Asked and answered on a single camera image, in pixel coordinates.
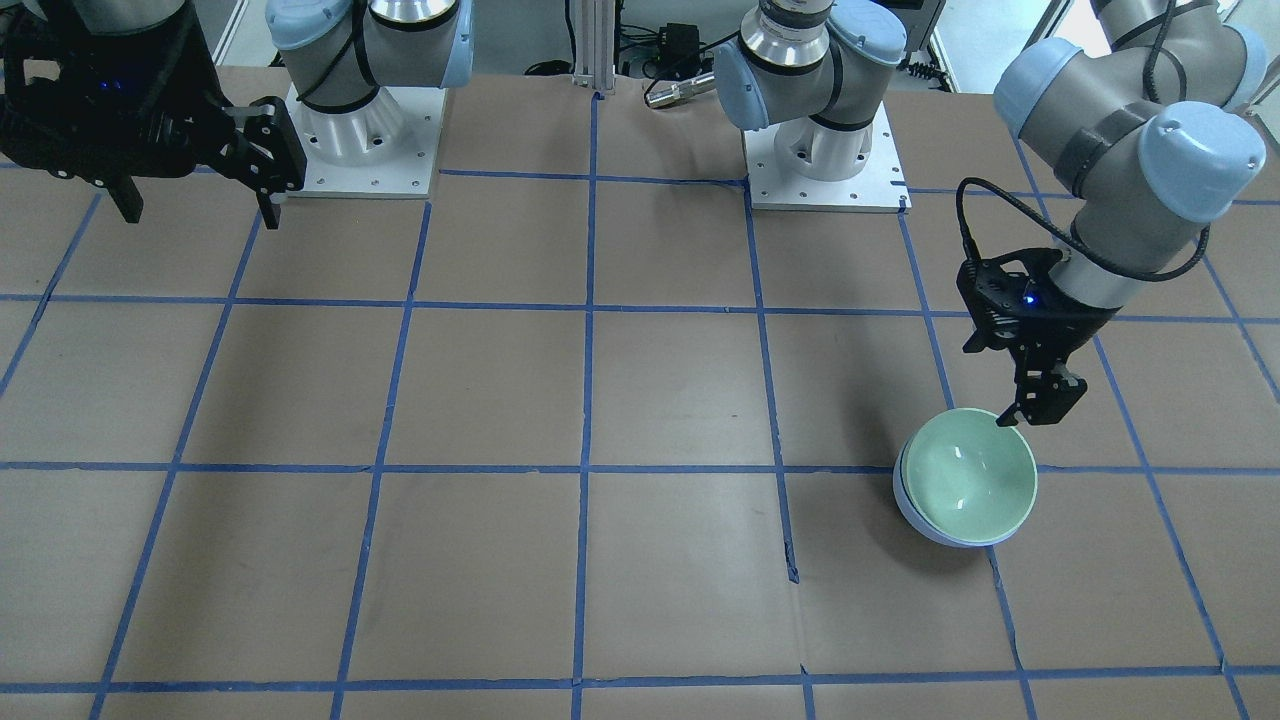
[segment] green bowl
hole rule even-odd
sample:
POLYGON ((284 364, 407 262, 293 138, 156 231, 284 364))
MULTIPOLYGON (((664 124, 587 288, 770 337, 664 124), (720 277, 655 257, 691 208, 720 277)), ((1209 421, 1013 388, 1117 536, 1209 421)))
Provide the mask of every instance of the green bowl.
POLYGON ((1032 450, 1014 428, 974 407, 947 410, 908 442, 902 479, 911 505, 943 534, 973 546, 1007 539, 1036 503, 1032 450))

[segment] black cable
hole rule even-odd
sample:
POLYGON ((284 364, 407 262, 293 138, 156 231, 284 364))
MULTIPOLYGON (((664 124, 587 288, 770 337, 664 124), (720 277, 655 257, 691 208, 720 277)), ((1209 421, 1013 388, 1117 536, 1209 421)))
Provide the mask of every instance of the black cable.
POLYGON ((667 70, 669 70, 669 69, 680 65, 681 63, 689 60, 690 58, 698 58, 703 53, 707 53, 708 50, 713 50, 716 47, 719 47, 721 45, 724 45, 730 40, 733 40, 735 37, 737 37, 737 31, 735 31, 732 35, 726 35, 724 37, 717 40, 716 42, 712 42, 710 45, 703 45, 696 51, 689 53, 684 58, 680 58, 677 60, 672 60, 672 61, 667 63, 666 65, 662 65, 660 68, 658 68, 657 70, 654 70, 654 73, 653 73, 654 74, 653 82, 649 83, 649 87, 645 88, 644 95, 640 96, 641 100, 644 100, 644 104, 645 105, 649 104, 649 94, 653 92, 654 87, 658 87, 658 82, 662 79, 663 73, 666 73, 667 70))
POLYGON ((568 28, 568 53, 573 59, 573 65, 577 65, 577 35, 573 32, 573 0, 564 0, 564 27, 568 28))
POLYGON ((634 24, 627 24, 627 23, 620 23, 620 24, 618 24, 618 29, 623 29, 623 28, 625 28, 625 29, 639 29, 639 31, 641 31, 641 32, 643 32, 644 35, 652 35, 652 36, 654 36, 654 37, 657 37, 657 36, 658 36, 658 31, 655 31, 655 29, 653 29, 653 28, 649 28, 649 27, 644 27, 644 26, 634 26, 634 24))
POLYGON ((338 50, 338 54, 333 56, 333 60, 329 60, 329 64, 325 65, 324 72, 320 73, 320 77, 316 78, 314 83, 311 83, 311 87, 308 87, 306 92, 298 92, 298 102, 306 102, 307 97, 311 97, 311 95, 314 95, 315 91, 320 90, 320 86, 323 86, 325 81, 329 79, 329 76, 332 76, 333 72, 338 69, 338 63, 342 63, 342 59, 347 56, 347 53, 351 53, 351 46, 355 44, 356 44, 356 29, 353 27, 351 32, 347 35, 347 41, 342 44, 342 50, 338 50))
POLYGON ((989 190, 991 192, 996 193, 997 197, 1016 208, 1018 211, 1027 215, 1028 218, 1034 220, 1036 224, 1052 233, 1053 237, 1066 243, 1068 247, 1079 252, 1091 263, 1102 268, 1103 270, 1114 275, 1120 275, 1123 278, 1129 278, 1148 283, 1167 282, 1174 278, 1180 278, 1187 273, 1189 273, 1196 265, 1198 265, 1199 261, 1204 258, 1204 254, 1208 251, 1210 228, 1206 227, 1203 231, 1201 231, 1199 242, 1196 245, 1196 252, 1190 256, 1189 260, 1187 260, 1187 263, 1184 263, 1178 269, 1170 270, 1167 273, 1147 273, 1143 270, 1133 270, 1129 268, 1124 268, 1100 256, 1096 251, 1093 251, 1093 249, 1085 245, 1084 241, 1076 237, 1075 233, 1068 233, 1062 231, 1053 223, 1048 222, 1048 219, 1046 219, 1043 215, 1033 210, 1029 205, 1014 197, 1006 190, 983 178, 969 177, 960 181, 960 187, 956 188, 956 218, 960 220, 960 240, 964 243, 965 258, 975 263, 982 260, 982 254, 978 251, 978 243, 973 238, 973 229, 970 229, 969 219, 965 217, 964 211, 965 190, 973 184, 989 190))
POLYGON ((1152 102, 1160 102, 1160 97, 1156 95, 1156 61, 1160 59, 1160 53, 1165 49, 1165 38, 1169 37, 1169 26, 1174 22, 1174 12, 1178 9, 1178 0, 1169 0, 1169 5, 1165 6, 1165 19, 1160 22, 1160 32, 1156 33, 1156 42, 1151 46, 1151 51, 1147 53, 1147 63, 1142 68, 1142 90, 1147 95, 1147 100, 1152 102))

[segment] cable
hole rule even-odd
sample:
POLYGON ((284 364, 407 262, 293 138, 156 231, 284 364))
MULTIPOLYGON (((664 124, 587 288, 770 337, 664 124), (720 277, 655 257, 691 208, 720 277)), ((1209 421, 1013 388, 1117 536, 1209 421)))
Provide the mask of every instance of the cable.
POLYGON ((1160 53, 1165 49, 1165 38, 1169 37, 1169 26, 1174 22, 1174 10, 1176 9, 1178 0, 1169 0, 1169 5, 1165 6, 1165 19, 1160 22, 1160 32, 1156 33, 1156 42, 1147 53, 1147 63, 1142 68, 1142 90, 1147 100, 1152 102, 1160 102, 1160 97, 1156 95, 1156 60, 1160 59, 1160 53))
POLYGON ((573 65, 577 65, 577 35, 573 32, 573 12, 571 9, 573 0, 564 0, 564 27, 568 28, 568 53, 573 59, 573 65))
POLYGON ((662 79, 662 74, 664 72, 667 72, 667 70, 669 70, 669 69, 680 65, 681 63, 684 63, 685 60, 689 60, 690 58, 698 58, 703 53, 707 53, 708 50, 719 47, 721 45, 724 45, 730 40, 733 40, 735 37, 737 37, 737 31, 735 31, 732 35, 726 35, 724 37, 717 40, 716 42, 712 42, 710 45, 703 45, 701 47, 698 49, 696 53, 690 53, 690 54, 685 55, 684 58, 680 58, 677 60, 672 60, 671 63, 667 63, 666 65, 662 65, 660 68, 658 68, 657 70, 654 70, 654 73, 653 73, 653 76, 654 76, 653 77, 653 82, 649 83, 649 87, 646 87, 645 91, 644 91, 644 94, 640 96, 644 100, 644 104, 645 105, 649 104, 649 94, 653 92, 654 87, 658 87, 658 81, 662 79))
POLYGON ((1032 210, 1029 205, 1010 195, 1006 190, 983 178, 969 177, 960 181, 960 187, 956 188, 956 218, 960 220, 960 240, 964 243, 965 258, 973 261, 982 260, 982 254, 978 251, 978 243, 973 238, 973 231, 969 228, 969 219, 965 217, 965 210, 964 210, 965 190, 973 184, 989 190, 991 192, 996 193, 997 197, 1016 208, 1018 211, 1027 215, 1028 218, 1034 220, 1036 224, 1052 233, 1053 237, 1066 243, 1068 247, 1075 250, 1085 259, 1088 259, 1091 263, 1102 268, 1103 270, 1114 275, 1120 275, 1123 278, 1129 278, 1148 283, 1167 282, 1174 278, 1180 278, 1187 273, 1189 273, 1192 268, 1198 265, 1199 261, 1204 258, 1204 254, 1208 251, 1210 228, 1206 225, 1204 229, 1201 231, 1199 242, 1197 242, 1196 245, 1196 252, 1190 256, 1189 260, 1187 260, 1187 263, 1184 263, 1178 269, 1170 270, 1167 273, 1147 273, 1143 270, 1133 270, 1129 268, 1124 268, 1100 256, 1093 249, 1085 245, 1084 241, 1080 240, 1074 232, 1068 233, 1062 231, 1053 223, 1048 222, 1043 215, 1041 215, 1036 210, 1032 210))

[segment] metal cylinder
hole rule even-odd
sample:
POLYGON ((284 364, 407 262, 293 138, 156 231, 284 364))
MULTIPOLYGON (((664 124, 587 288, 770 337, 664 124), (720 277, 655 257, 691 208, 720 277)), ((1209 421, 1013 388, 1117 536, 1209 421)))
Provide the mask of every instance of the metal cylinder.
POLYGON ((742 18, 742 45, 756 58, 780 68, 808 68, 827 54, 827 27, 791 28, 773 20, 760 8, 742 18))
POLYGON ((369 12, 387 22, 417 24, 431 22, 458 4, 458 0, 370 0, 369 12))
MULTIPOLYGON (((24 0, 28 10, 47 19, 40 0, 24 0)), ((152 28, 182 9, 186 0, 70 0, 92 35, 133 35, 152 28)))

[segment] blue tape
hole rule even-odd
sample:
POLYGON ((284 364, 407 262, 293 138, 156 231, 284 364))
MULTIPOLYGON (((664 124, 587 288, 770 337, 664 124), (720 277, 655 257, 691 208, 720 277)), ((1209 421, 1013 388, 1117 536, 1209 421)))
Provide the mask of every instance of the blue tape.
POLYGON ((760 278, 760 254, 755 238, 755 215, 751 211, 751 188, 742 187, 742 205, 746 213, 746 245, 751 256, 751 286, 755 292, 755 320, 760 333, 760 360, 764 369, 764 397, 769 410, 769 438, 773 443, 773 475, 778 486, 778 512, 782 519, 782 555, 787 564, 787 579, 800 583, 796 565, 795 537, 791 532, 791 501, 787 496, 787 473, 782 461, 782 429, 778 425, 778 401, 773 386, 773 360, 769 354, 769 328, 764 313, 764 283, 760 278))
POLYGON ((133 620, 133 611, 138 603, 138 596, 142 593, 142 582, 146 579, 147 568, 151 565, 151 553, 155 551, 156 538, 160 534, 160 524, 164 520, 165 510, 169 506, 169 497, 173 495, 173 484, 178 477, 178 465, 182 462, 182 454, 187 450, 187 441, 191 438, 191 428, 196 423, 196 414, 200 411, 200 401, 205 396, 205 387, 209 384, 209 377, 214 372, 214 360, 218 357, 218 350, 221 347, 223 336, 227 333, 227 323, 230 320, 232 309, 234 305, 236 293, 239 292, 241 281, 244 279, 244 269, 248 266, 248 259, 253 254, 253 245, 257 242, 257 233, 262 225, 262 217, 260 214, 253 217, 253 224, 248 232, 248 240, 244 242, 244 251, 241 254, 239 264, 236 266, 236 275, 232 278, 230 290, 227 292, 227 301, 223 305, 223 314, 218 319, 218 328, 214 331, 214 338, 209 345, 209 352, 205 355, 205 365, 200 372, 200 379, 196 382, 196 389, 191 396, 191 402, 187 406, 187 415, 182 423, 182 430, 178 433, 178 445, 174 447, 173 459, 169 462, 169 471, 165 474, 164 486, 160 488, 160 497, 156 500, 155 512, 151 515, 151 525, 147 528, 146 541, 142 543, 142 553, 138 557, 137 569, 133 573, 133 582, 129 585, 129 594, 125 597, 124 609, 120 612, 120 621, 115 629, 115 637, 111 641, 111 650, 108 652, 106 664, 102 667, 102 678, 97 693, 93 696, 93 706, 90 710, 90 720, 99 720, 102 715, 102 703, 106 702, 106 693, 111 687, 111 679, 115 675, 115 666, 120 661, 120 651, 124 647, 124 638, 129 632, 129 624, 133 620))
MULTIPOLYGON (((93 462, 74 460, 0 460, 4 470, 84 470, 102 473, 155 473, 172 468, 169 462, 93 462)), ((372 465, 270 465, 238 462, 179 462, 179 473, 276 473, 276 474, 360 474, 371 473, 372 465)), ((812 475, 827 473, 832 475, 887 475, 893 468, 887 465, 785 465, 788 475, 812 475)), ((1038 465, 1041 473, 1079 475, 1101 473, 1111 475, 1140 475, 1147 469, 1126 465, 1038 465)), ((576 474, 580 465, 384 465, 384 473, 406 475, 515 475, 515 474, 576 474)), ((751 475, 772 474, 773 465, 589 465, 588 470, 599 475, 751 475)), ((1242 478, 1280 478, 1280 468, 1183 468, 1153 465, 1156 475, 1203 475, 1203 477, 1242 477, 1242 478)))
POLYGON ((334 682, 175 682, 175 683, 111 683, 110 694, 147 693, 320 693, 333 692, 334 682))
POLYGON ((0 694, 88 694, 97 683, 0 683, 0 694))
POLYGON ((577 173, 521 173, 507 170, 440 170, 442 176, 454 176, 462 178, 520 178, 520 179, 563 179, 563 181, 589 181, 591 176, 577 173))
POLYGON ((1233 665, 1236 675, 1280 675, 1280 665, 1233 665))
POLYGON ((920 309, 924 318, 924 329, 929 333, 929 346, 933 350, 933 363, 938 369, 938 382, 942 384, 942 397, 947 407, 955 407, 955 396, 951 393, 951 382, 947 379, 947 369, 942 361, 942 345, 938 342, 937 328, 933 327, 933 311, 929 309, 929 299, 924 292, 924 275, 920 274, 920 263, 915 256, 915 243, 911 242, 911 231, 906 227, 906 214, 899 213, 897 225, 902 232, 902 242, 906 246, 906 258, 911 264, 911 275, 915 279, 915 292, 920 297, 920 309))
POLYGON ((54 268, 54 274, 49 278, 49 283, 45 284, 45 292, 40 296, 40 304, 36 305, 35 313, 31 314, 31 322, 27 323, 27 331, 22 334, 22 340, 18 342, 18 347, 13 352, 13 357, 9 359, 9 365, 5 368, 4 375, 0 375, 0 397, 9 389, 9 383, 13 382, 14 373, 18 372, 18 364, 22 363, 22 357, 27 354, 27 347, 31 346, 31 340, 36 337, 36 328, 40 325, 40 320, 45 316, 45 310, 49 307, 49 299, 54 296, 54 291, 58 288, 58 283, 61 282, 63 274, 67 272, 67 266, 70 265, 72 256, 76 255, 76 249, 79 247, 82 240, 84 240, 84 233, 88 231, 88 224, 93 219, 93 213, 97 210, 99 202, 101 202, 102 196, 95 195, 93 200, 90 200, 88 209, 84 210, 84 217, 81 218, 81 224, 76 228, 76 234, 72 236, 70 243, 67 245, 67 251, 63 252, 63 259, 54 268))
POLYGON ((347 629, 343 633, 342 655, 338 659, 338 685, 333 692, 329 716, 342 717, 342 705, 346 697, 347 676, 351 671, 351 657, 356 647, 356 629, 360 626, 360 609, 365 597, 365 578, 369 574, 369 556, 374 547, 374 528, 378 523, 378 505, 381 498, 383 474, 387 466, 387 447, 390 445, 392 424, 396 419, 396 401, 399 397, 401 372, 404 368, 404 351, 408 347, 410 327, 413 322, 413 299, 417 293, 419 275, 422 273, 422 258, 426 255, 426 240, 431 225, 431 204, 422 206, 422 223, 419 228, 417 249, 413 255, 413 268, 410 274, 408 290, 404 293, 401 315, 399 337, 396 341, 396 356, 392 360, 392 377, 387 388, 387 410, 383 413, 383 429, 378 437, 378 452, 374 459, 374 477, 369 487, 369 512, 365 518, 365 532, 360 543, 360 557, 356 562, 356 582, 351 591, 351 607, 347 611, 347 629))
MULTIPOLYGON (((1211 678, 1221 675, 1216 665, 1172 665, 1135 667, 1053 667, 1025 670, 1036 682, 1119 679, 1119 678, 1211 678)), ((1280 676, 1280 665, 1231 666, 1235 675, 1280 676)), ((584 678, 511 678, 511 679, 374 679, 348 680, 347 692, 465 692, 465 691, 567 691, 617 688, 714 688, 714 687, 795 687, 795 685, 897 685, 945 683, 1005 683, 1016 680, 1016 670, 959 670, 933 673, 852 673, 754 676, 636 676, 596 679, 584 678)), ((334 680, 197 680, 197 682, 120 682, 111 683, 109 694, 146 693, 314 693, 333 692, 334 680)), ((0 694, 86 694, 97 683, 0 683, 0 694)))
POLYGON ((1230 293, 1226 292, 1226 286, 1222 284, 1222 278, 1219 277, 1217 270, 1213 264, 1210 263, 1208 258, 1204 258, 1204 269, 1208 270, 1208 277, 1213 278, 1213 284, 1217 287, 1217 292, 1222 296, 1222 302, 1226 304, 1226 311, 1231 314, 1231 319, 1240 328, 1240 334, 1244 337, 1244 345, 1249 346, 1249 354, 1253 355, 1253 361, 1257 363, 1258 370, 1262 372, 1262 378, 1267 380, 1267 387, 1271 388, 1271 397, 1280 402, 1280 387, 1276 387, 1275 377, 1271 374, 1271 369, 1267 368, 1266 360, 1263 360, 1262 354, 1258 352, 1258 346, 1253 342, 1253 336, 1249 333, 1249 328, 1245 327, 1244 320, 1240 319, 1239 310, 1235 309, 1235 302, 1231 300, 1230 293))
POLYGON ((800 688, 804 692, 805 720, 818 720, 818 706, 813 700, 813 678, 809 676, 809 670, 804 665, 800 666, 800 688))
POLYGON ((1073 667, 1062 670, 1027 670, 1032 680, 1106 680, 1116 678, 1208 678, 1221 674, 1212 665, 1172 665, 1152 667, 1073 667))
POLYGON ((1014 626, 1014 610, 1009 605, 1009 593, 1005 592, 1005 579, 1000 573, 1000 557, 996 556, 993 546, 987 547, 987 562, 991 564, 991 577, 996 585, 996 598, 1000 601, 1000 615, 1005 621, 1005 633, 1009 635, 1009 651, 1014 655, 1014 670, 1018 673, 1018 687, 1023 692, 1023 705, 1027 707, 1027 717, 1037 720, 1036 698, 1032 696, 1032 684, 1027 678, 1027 669, 1023 666, 1023 655, 1018 650, 1018 629, 1014 626))
POLYGON ((591 96, 590 124, 590 182, 586 213, 586 318, 582 348, 582 452, 579 456, 577 491, 577 560, 573 570, 573 680, 570 705, 571 720, 582 717, 582 674, 586 655, 586 542, 588 511, 590 509, 591 475, 591 386, 595 372, 595 240, 600 161, 600 101, 599 92, 591 96))
POLYGON ((0 470, 92 470, 101 473, 163 473, 169 469, 168 462, 77 462, 77 461, 26 461, 5 460, 0 461, 0 470))

